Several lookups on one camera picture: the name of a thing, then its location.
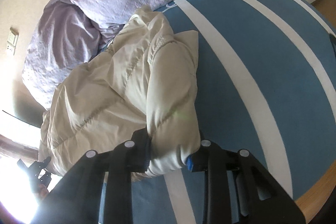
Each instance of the beige wall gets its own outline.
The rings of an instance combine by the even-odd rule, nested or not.
[[[0,0],[0,108],[35,126],[42,123],[44,108],[23,85],[21,72],[27,46],[48,1]],[[14,56],[6,54],[10,27],[19,32]]]

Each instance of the striped bed sheet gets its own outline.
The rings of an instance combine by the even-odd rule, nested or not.
[[[336,159],[335,30],[304,0],[175,0],[158,11],[175,33],[199,32],[205,138],[250,150],[302,196]],[[134,223],[201,224],[203,176],[183,169],[132,183]],[[233,196],[231,206],[234,223]]]

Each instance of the light switch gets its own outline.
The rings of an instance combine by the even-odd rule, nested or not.
[[[18,36],[19,36],[19,34],[11,28],[9,30],[9,35],[8,35],[8,38],[7,38],[7,42],[9,42],[14,47],[16,47]]]

